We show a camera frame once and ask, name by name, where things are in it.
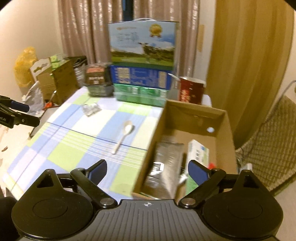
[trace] beige curtain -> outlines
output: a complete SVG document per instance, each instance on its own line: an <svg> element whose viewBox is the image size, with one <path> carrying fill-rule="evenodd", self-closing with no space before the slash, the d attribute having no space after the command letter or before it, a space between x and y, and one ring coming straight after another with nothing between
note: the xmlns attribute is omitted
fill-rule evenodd
<svg viewBox="0 0 296 241"><path fill-rule="evenodd" d="M293 9L279 0L216 2L207 92L227 110L238 148L264 121L283 79Z"/></svg>
<svg viewBox="0 0 296 241"><path fill-rule="evenodd" d="M192 76L199 25L199 0L134 0L134 18L180 23L179 75Z"/></svg>
<svg viewBox="0 0 296 241"><path fill-rule="evenodd" d="M121 0L58 0L62 44L68 56L89 63L111 60L108 23L122 20Z"/></svg>

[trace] black clamp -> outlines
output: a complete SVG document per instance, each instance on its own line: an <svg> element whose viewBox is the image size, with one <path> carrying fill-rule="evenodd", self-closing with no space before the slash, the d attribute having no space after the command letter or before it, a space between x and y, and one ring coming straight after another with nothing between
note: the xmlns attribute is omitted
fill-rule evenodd
<svg viewBox="0 0 296 241"><path fill-rule="evenodd" d="M12 109L22 112L28 112L29 106L20 102L14 101L6 96L0 96L0 124L9 128L14 125L26 125L37 127L40 120L36 116L27 115L24 113L16 112Z"/></svg>

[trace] paper box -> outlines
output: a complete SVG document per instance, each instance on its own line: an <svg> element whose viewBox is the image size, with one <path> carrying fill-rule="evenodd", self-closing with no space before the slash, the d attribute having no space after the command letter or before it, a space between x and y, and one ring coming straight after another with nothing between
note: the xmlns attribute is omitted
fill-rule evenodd
<svg viewBox="0 0 296 241"><path fill-rule="evenodd" d="M111 77L114 84L128 84L149 88L170 90L171 71L149 68L136 68L111 65Z"/></svg>
<svg viewBox="0 0 296 241"><path fill-rule="evenodd" d="M173 70L177 22L129 21L108 27L114 65Z"/></svg>
<svg viewBox="0 0 296 241"><path fill-rule="evenodd" d="M149 199L141 194L141 188L152 166L155 146L163 135L174 136L176 142L188 143L194 139L209 148L209 161L227 173L237 174L232 132L227 112L207 106L168 100L163 109L150 146L135 183L134 199ZM185 196L185 185L177 191L176 200Z"/></svg>
<svg viewBox="0 0 296 241"><path fill-rule="evenodd" d="M37 80L44 100L49 100L53 92L57 91L53 102L58 105L64 103L79 89L71 61L55 70L51 67L46 69L37 76Z"/></svg>

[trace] white spoon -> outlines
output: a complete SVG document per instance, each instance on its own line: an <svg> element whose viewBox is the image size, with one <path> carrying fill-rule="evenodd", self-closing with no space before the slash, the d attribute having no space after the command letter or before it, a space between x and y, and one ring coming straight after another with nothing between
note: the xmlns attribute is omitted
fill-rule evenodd
<svg viewBox="0 0 296 241"><path fill-rule="evenodd" d="M123 136L122 136L122 138L120 139L120 141L115 145L115 147L113 148L111 154L113 154L113 155L116 154L116 152L117 152L119 146L121 145L121 143L123 142L124 138L125 138L127 135L129 135L130 133L132 133L133 128L134 128L133 123L132 123L130 120L128 120L128 121L126 121L126 122L124 123Z"/></svg>

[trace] box hole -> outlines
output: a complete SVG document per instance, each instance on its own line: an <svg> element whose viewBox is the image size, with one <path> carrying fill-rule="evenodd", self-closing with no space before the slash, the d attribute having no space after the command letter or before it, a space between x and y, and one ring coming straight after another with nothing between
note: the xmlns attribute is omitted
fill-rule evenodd
<svg viewBox="0 0 296 241"><path fill-rule="evenodd" d="M208 128L207 128L207 132L209 132L209 133L213 133L214 131L215 131L215 129L212 128L212 127L208 127Z"/></svg>

